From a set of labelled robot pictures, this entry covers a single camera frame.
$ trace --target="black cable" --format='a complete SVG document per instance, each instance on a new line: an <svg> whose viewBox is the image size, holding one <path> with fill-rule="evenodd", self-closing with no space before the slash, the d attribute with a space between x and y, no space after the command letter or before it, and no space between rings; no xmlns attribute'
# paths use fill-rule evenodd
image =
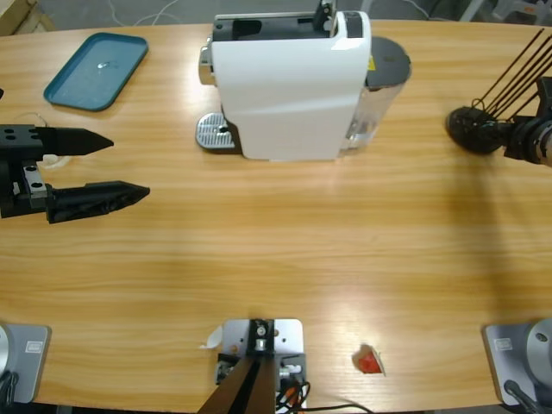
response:
<svg viewBox="0 0 552 414"><path fill-rule="evenodd" d="M343 408L358 408L359 410L363 410L367 414L373 414L373 411L366 408L364 405L350 403L350 404L341 404L341 405L331 405L328 407L313 407L313 408L293 408L289 412L309 412L309 411L333 411L333 410L342 410Z"/></svg>
<svg viewBox="0 0 552 414"><path fill-rule="evenodd" d="M439 6L439 4L442 3L442 0L436 0L433 5L431 6L431 9L430 11L428 12L428 15L430 16L430 18L432 17L433 13L435 12L435 10L437 9L437 7Z"/></svg>
<svg viewBox="0 0 552 414"><path fill-rule="evenodd" d="M504 389L530 414L544 414L544 408L522 391L519 384L511 379L504 383Z"/></svg>
<svg viewBox="0 0 552 414"><path fill-rule="evenodd" d="M298 381L291 382L291 384L287 388L282 389L278 394L278 397L276 398L276 411L287 408L285 414L292 414L294 412L333 411L342 410L344 408L357 408L364 411L366 414L374 414L373 411L369 410L364 405L356 403L331 405L327 407L304 408L303 403L309 396L309 392L311 392L310 382L306 381L302 384Z"/></svg>
<svg viewBox="0 0 552 414"><path fill-rule="evenodd" d="M18 380L19 375L10 371L5 371L0 376L0 413L13 405Z"/></svg>

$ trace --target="label sticker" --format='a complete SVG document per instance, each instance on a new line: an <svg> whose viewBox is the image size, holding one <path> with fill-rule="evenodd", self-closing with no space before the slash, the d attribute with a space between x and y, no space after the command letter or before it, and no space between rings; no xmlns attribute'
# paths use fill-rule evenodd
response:
<svg viewBox="0 0 552 414"><path fill-rule="evenodd" d="M494 347L497 351L512 351L513 346L511 345L510 338L499 338L494 340Z"/></svg>
<svg viewBox="0 0 552 414"><path fill-rule="evenodd" d="M25 353L26 354L40 354L42 352L43 346L44 346L44 342L27 341L27 347L25 347Z"/></svg>
<svg viewBox="0 0 552 414"><path fill-rule="evenodd" d="M368 62L368 71L375 71L376 70L376 62L373 59L373 56L370 56L370 61Z"/></svg>

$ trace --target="red object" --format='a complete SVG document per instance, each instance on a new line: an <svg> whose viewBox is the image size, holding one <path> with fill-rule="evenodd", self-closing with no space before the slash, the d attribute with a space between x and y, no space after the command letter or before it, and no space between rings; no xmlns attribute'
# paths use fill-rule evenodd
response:
<svg viewBox="0 0 552 414"><path fill-rule="evenodd" d="M362 373L382 373L380 363L372 350L359 359L359 369Z"/></svg>

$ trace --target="gray metal base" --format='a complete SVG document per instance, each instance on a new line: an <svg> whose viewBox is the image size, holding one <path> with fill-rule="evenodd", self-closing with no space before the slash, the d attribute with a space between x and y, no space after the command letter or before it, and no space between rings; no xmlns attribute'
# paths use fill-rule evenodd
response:
<svg viewBox="0 0 552 414"><path fill-rule="evenodd" d="M303 324L298 319L274 319L275 354L302 354ZM232 319L223 325L223 354L245 356L248 346L249 319Z"/></svg>
<svg viewBox="0 0 552 414"><path fill-rule="evenodd" d="M535 385L525 365L528 334L532 326L531 323L491 325L484 331L497 394L506 405L518 405L517 400L504 389L507 380L516 381L522 391L537 401Z"/></svg>
<svg viewBox="0 0 552 414"><path fill-rule="evenodd" d="M19 375L14 401L30 403L38 391L50 329L47 326L5 324L9 343L5 369Z"/></svg>
<svg viewBox="0 0 552 414"><path fill-rule="evenodd" d="M246 356L249 326L249 319L233 319L223 325L223 349L216 364L216 384L220 384L239 359ZM274 319L274 364L278 368L275 371L277 391L281 380L306 381L303 324L298 319Z"/></svg>

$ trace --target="metal drip tray grille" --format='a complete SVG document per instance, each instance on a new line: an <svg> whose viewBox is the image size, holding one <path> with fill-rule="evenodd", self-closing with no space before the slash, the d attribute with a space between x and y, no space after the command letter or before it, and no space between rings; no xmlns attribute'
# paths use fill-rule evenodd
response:
<svg viewBox="0 0 552 414"><path fill-rule="evenodd" d="M207 150L235 149L232 134L220 112L207 114L199 120L196 141L201 148Z"/></svg>

